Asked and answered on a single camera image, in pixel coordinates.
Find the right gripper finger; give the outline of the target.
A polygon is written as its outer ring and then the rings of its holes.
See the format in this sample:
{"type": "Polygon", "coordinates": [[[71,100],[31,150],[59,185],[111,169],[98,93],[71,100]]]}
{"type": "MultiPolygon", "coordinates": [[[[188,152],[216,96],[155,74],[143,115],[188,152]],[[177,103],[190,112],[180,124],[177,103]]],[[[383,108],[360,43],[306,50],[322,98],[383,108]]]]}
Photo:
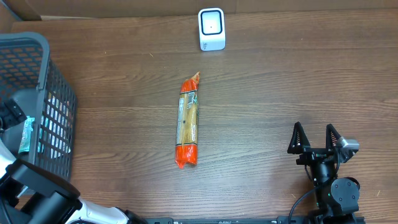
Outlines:
{"type": "Polygon", "coordinates": [[[337,132],[337,130],[334,128],[332,124],[328,124],[326,126],[326,148],[327,149],[332,149],[333,147],[336,146],[337,140],[341,135],[337,132]]]}
{"type": "Polygon", "coordinates": [[[303,154],[311,148],[309,140],[305,135],[304,129],[300,122],[294,124],[292,138],[288,146],[288,154],[303,154]]]}

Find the long orange snack package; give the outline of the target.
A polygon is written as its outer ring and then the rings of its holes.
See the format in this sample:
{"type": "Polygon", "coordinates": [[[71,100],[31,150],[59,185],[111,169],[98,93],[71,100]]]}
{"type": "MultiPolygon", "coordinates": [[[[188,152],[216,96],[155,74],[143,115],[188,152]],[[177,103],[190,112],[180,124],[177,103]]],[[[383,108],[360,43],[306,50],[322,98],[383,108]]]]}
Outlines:
{"type": "Polygon", "coordinates": [[[182,83],[178,99],[175,162],[197,165],[198,160],[198,84],[200,72],[182,83]]]}

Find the teal snack packet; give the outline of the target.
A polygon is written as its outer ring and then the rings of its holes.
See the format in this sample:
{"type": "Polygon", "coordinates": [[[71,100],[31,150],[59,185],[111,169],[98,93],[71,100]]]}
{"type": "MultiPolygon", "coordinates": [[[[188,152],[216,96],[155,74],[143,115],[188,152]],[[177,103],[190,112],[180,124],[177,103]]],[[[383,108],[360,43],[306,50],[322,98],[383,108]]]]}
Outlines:
{"type": "Polygon", "coordinates": [[[24,121],[21,143],[18,150],[19,154],[28,153],[30,151],[30,139],[34,130],[34,121],[35,118],[30,116],[24,121]]]}

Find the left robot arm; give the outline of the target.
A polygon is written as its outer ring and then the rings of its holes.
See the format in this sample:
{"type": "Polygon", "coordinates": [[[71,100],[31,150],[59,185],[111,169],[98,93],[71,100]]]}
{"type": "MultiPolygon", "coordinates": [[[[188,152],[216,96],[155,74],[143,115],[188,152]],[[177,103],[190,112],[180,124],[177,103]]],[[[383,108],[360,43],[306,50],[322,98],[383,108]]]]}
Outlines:
{"type": "Polygon", "coordinates": [[[129,210],[102,207],[80,198],[65,179],[17,159],[1,146],[1,221],[6,223],[147,223],[129,210]],[[35,194],[20,209],[23,186],[35,194]]]}

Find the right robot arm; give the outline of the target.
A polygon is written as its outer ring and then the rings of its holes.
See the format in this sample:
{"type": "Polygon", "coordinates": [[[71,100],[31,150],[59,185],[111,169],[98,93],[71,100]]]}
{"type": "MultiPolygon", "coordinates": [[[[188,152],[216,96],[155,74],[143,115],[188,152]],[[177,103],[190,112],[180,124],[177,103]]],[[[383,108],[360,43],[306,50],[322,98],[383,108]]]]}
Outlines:
{"type": "Polygon", "coordinates": [[[359,210],[360,183],[353,177],[338,177],[340,165],[348,162],[359,151],[359,142],[346,139],[332,124],[326,126],[323,148],[312,148],[301,123],[296,122],[287,153],[296,154],[296,164],[304,166],[313,189],[303,194],[292,205],[288,223],[364,223],[355,217],[359,210]],[[315,195],[317,209],[304,217],[294,217],[296,207],[311,194],[315,195]]]}

